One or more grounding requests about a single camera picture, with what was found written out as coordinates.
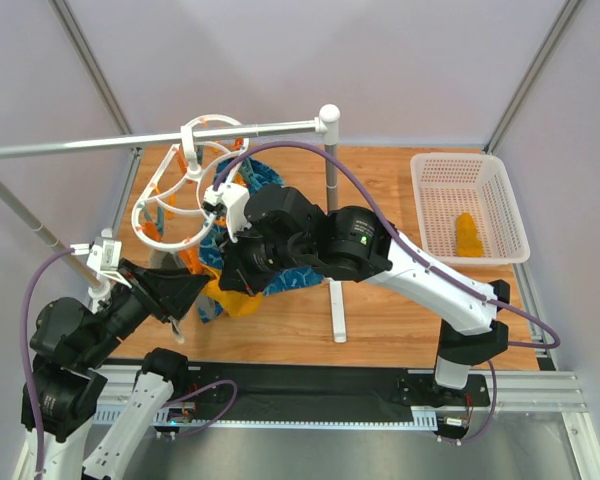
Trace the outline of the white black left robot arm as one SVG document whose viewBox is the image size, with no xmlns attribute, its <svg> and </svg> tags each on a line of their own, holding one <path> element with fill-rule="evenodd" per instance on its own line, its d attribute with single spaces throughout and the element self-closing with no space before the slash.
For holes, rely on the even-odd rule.
<svg viewBox="0 0 600 480">
<path fill-rule="evenodd" d="M 192 392 L 186 356 L 147 354 L 129 400 L 91 454 L 85 445 L 107 384 L 99 368 L 147 318 L 177 323 L 209 282 L 187 268 L 148 269 L 126 259 L 110 293 L 89 308 L 72 297 L 47 304 L 24 337 L 21 422 L 35 460 L 34 479 L 120 479 L 152 420 L 170 400 Z"/>
</svg>

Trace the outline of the white drying rack stand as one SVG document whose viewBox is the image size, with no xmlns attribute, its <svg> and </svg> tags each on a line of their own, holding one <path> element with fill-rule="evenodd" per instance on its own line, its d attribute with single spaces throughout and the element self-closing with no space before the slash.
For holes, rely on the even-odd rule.
<svg viewBox="0 0 600 480">
<path fill-rule="evenodd" d="M 315 133 L 322 137 L 324 144 L 324 149 L 321 150 L 319 148 L 318 153 L 328 153 L 335 158 L 340 139 L 340 117 L 341 112 L 336 105 L 326 104 L 321 107 L 318 116 L 313 120 L 254 124 L 247 126 L 258 131 L 258 134 L 252 138 Z M 125 135 L 111 138 L 70 141 L 65 143 L 0 147 L 0 159 L 15 159 L 125 147 L 145 147 L 153 144 L 172 144 L 172 142 L 176 140 L 177 134 L 178 133 L 176 132 L 154 135 Z M 239 161 L 243 161 L 243 157 L 246 159 L 253 154 L 255 154 L 255 147 L 251 150 L 247 148 L 247 151 L 240 155 Z M 44 223 L 41 222 L 1 181 L 0 199 L 11 209 L 11 211 L 24 221 L 51 250 L 56 249 L 56 247 L 62 247 L 62 242 L 52 234 Z M 90 287 L 96 286 L 97 280 L 95 274 L 84 264 L 75 258 L 67 260 L 67 262 L 79 275 L 87 280 L 91 285 Z M 334 341 L 336 343 L 345 343 L 347 341 L 347 332 L 341 282 L 330 280 L 329 291 Z"/>
</svg>

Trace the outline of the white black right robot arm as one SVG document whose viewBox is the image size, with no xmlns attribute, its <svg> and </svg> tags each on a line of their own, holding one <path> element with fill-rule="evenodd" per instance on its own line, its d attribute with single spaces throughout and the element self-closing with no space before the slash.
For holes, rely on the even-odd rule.
<svg viewBox="0 0 600 480">
<path fill-rule="evenodd" d="M 223 291 L 255 296 L 277 275 L 310 268 L 331 280 L 396 292 L 440 317 L 434 379 L 451 389 L 464 388 L 471 367 L 508 348 L 508 327 L 497 318 L 509 300 L 506 282 L 474 281 L 417 253 L 404 234 L 367 208 L 326 213 L 299 190 L 278 184 L 251 194 L 229 183 L 205 199 L 217 199 L 227 216 L 220 244 Z"/>
</svg>

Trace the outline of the grey cloth garment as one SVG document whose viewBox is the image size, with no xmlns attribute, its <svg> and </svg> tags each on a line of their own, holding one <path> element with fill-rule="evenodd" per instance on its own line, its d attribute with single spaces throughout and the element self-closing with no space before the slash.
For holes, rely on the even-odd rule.
<svg viewBox="0 0 600 480">
<path fill-rule="evenodd" d="M 163 278 L 165 284 L 159 287 L 159 293 L 165 295 L 174 339 L 178 344 L 184 344 L 181 320 L 191 309 L 208 278 L 191 274 L 178 254 L 155 249 L 149 253 L 149 268 L 166 271 L 166 277 Z"/>
</svg>

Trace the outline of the blue patterned shorts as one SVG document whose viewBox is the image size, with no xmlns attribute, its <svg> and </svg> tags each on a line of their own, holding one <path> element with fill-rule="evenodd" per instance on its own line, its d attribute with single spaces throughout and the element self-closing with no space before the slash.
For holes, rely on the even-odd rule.
<svg viewBox="0 0 600 480">
<path fill-rule="evenodd" d="M 216 221 L 197 248 L 197 258 L 212 277 L 196 305 L 203 323 L 223 314 L 232 318 L 249 316 L 266 296 L 317 286 L 324 276 L 307 265 L 293 261 L 286 251 L 276 258 L 276 248 L 284 242 L 250 228 L 233 243 L 226 226 Z"/>
</svg>

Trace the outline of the white round clip hanger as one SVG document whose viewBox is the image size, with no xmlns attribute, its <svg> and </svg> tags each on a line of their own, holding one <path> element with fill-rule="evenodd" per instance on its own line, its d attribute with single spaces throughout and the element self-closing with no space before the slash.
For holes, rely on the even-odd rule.
<svg viewBox="0 0 600 480">
<path fill-rule="evenodd" d="M 226 225 L 220 206 L 207 204 L 203 195 L 208 187 L 217 190 L 223 183 L 248 189 L 230 162 L 247 151 L 257 134 L 222 114 L 185 123 L 131 209 L 138 240 L 150 249 L 178 253 L 200 244 L 216 221 Z"/>
</svg>

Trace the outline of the white perforated plastic basket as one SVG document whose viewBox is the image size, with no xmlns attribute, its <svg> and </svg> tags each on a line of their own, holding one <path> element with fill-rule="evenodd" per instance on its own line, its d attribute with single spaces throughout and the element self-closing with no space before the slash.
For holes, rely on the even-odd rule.
<svg viewBox="0 0 600 480">
<path fill-rule="evenodd" d="M 410 162 L 422 248 L 452 266 L 520 264 L 530 247 L 504 163 L 493 155 L 430 152 Z M 468 214 L 480 257 L 456 253 L 456 220 Z"/>
</svg>

